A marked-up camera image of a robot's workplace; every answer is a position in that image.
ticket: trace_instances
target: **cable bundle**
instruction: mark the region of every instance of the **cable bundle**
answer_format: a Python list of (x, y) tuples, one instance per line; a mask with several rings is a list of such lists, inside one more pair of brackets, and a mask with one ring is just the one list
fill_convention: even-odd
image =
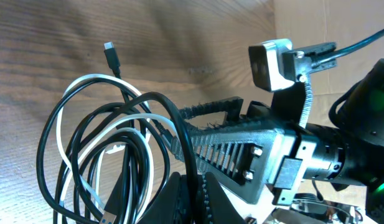
[[(197, 191), (197, 168), (192, 143), (176, 106), (160, 93), (150, 92), (142, 95), (135, 87), (121, 80), (118, 58), (112, 44), (111, 48), (106, 48), (105, 54), (109, 66), (117, 78), (91, 74), (76, 79), (66, 89), (62, 99), (51, 112), (41, 135), (37, 149), (37, 180), (42, 195), (54, 209), (54, 223), (67, 223), (67, 218), (71, 218), (77, 223), (98, 223), (91, 218), (91, 214), (100, 223), (136, 223), (163, 189), (169, 177), (169, 156), (163, 138), (170, 132), (164, 129), (161, 123), (165, 123), (175, 133), (182, 145), (190, 197), (194, 198)], [(125, 103), (108, 103), (83, 118), (73, 133), (67, 149), (64, 150), (60, 129), (63, 106), (79, 91), (95, 83), (109, 83), (118, 87)], [(158, 114), (151, 114), (147, 100), (155, 100), (162, 104), (171, 120)], [(135, 108), (137, 105), (140, 105), (145, 113), (140, 113)], [(109, 115), (90, 134), (82, 138), (91, 121), (103, 113), (109, 113)], [(110, 124), (123, 114), (125, 116)], [(63, 161), (53, 198), (45, 182), (44, 151), (55, 118), (57, 118), (57, 145)], [(160, 133), (149, 123), (150, 119)], [(139, 121), (140, 131), (134, 128), (134, 120)], [(107, 137), (107, 134), (114, 128), (117, 128), (114, 134)], [(156, 195), (149, 203), (154, 180), (153, 158), (148, 144), (151, 136), (157, 141), (164, 158), (164, 176)], [(125, 149), (123, 166), (107, 203), (103, 203), (98, 195), (100, 169), (105, 150), (113, 143), (120, 143), (120, 149)], [(82, 175), (89, 164), (88, 177), (84, 180)], [(64, 207), (65, 196), (72, 177), (75, 183), (74, 212)], [(94, 178), (95, 188), (91, 186)], [(84, 216), (80, 214), (79, 197), (86, 206)]]

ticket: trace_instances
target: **cardboard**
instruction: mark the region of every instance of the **cardboard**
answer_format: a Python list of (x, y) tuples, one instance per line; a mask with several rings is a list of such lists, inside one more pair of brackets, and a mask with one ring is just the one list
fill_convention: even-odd
[[(294, 48), (336, 42), (338, 49), (354, 44), (384, 28), (384, 0), (274, 0), (277, 38), (289, 38)], [(361, 80), (384, 58), (384, 37), (337, 60), (336, 68), (312, 74), (314, 103), (310, 123), (332, 126), (328, 110), (333, 102)], [(365, 187), (336, 192), (329, 183), (318, 187), (326, 200), (364, 207)], [(314, 193), (311, 181), (300, 192)]]

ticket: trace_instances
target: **wooden table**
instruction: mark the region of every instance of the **wooden table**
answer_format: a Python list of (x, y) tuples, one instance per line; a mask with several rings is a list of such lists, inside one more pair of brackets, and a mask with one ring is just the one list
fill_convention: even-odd
[[(161, 92), (179, 108), (230, 96), (245, 98), (247, 105), (271, 98), (253, 85), (247, 47), (273, 39), (274, 33), (273, 3), (265, 0), (0, 0), (0, 223), (52, 222), (35, 176), (37, 144), (72, 80), (87, 73), (111, 74), (103, 43), (114, 42), (127, 82), (142, 92)], [(65, 146), (86, 114), (114, 101), (121, 96), (109, 85), (88, 87), (72, 99), (63, 116)], [(165, 114), (160, 105), (151, 107)], [(152, 146), (157, 188), (163, 164)], [(52, 131), (45, 153), (51, 192), (59, 165)], [(120, 165), (119, 154), (105, 156), (103, 199)], [(171, 168), (183, 172), (184, 165), (172, 157)]]

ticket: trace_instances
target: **wood grain surface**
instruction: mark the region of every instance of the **wood grain surface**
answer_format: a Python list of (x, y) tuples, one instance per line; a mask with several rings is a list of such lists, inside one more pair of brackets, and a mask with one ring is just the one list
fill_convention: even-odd
[[(40, 134), (72, 80), (111, 74), (103, 43), (114, 42), (127, 82), (142, 92), (161, 92), (181, 108), (230, 96), (246, 104), (270, 102), (269, 93), (253, 86), (247, 47), (273, 38), (270, 0), (0, 0), (0, 223), (52, 222), (35, 176)], [(72, 99), (64, 110), (64, 145), (84, 116), (114, 101), (121, 96), (109, 85), (88, 87)], [(165, 114), (160, 105), (151, 107)], [(154, 141), (152, 147), (156, 189), (163, 164)], [(51, 131), (45, 153), (51, 192), (59, 165)], [(103, 200), (120, 167), (119, 154), (105, 156)], [(183, 169), (172, 159), (172, 171)], [(68, 192), (66, 207), (72, 208), (72, 188)]]

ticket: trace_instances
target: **connector tip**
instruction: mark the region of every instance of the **connector tip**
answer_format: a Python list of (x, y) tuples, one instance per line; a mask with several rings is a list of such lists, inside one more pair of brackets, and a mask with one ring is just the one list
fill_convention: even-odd
[(114, 48), (115, 46), (113, 45), (113, 43), (112, 42), (107, 42), (107, 43), (105, 43), (105, 50), (107, 50), (107, 49), (112, 49), (112, 48)]

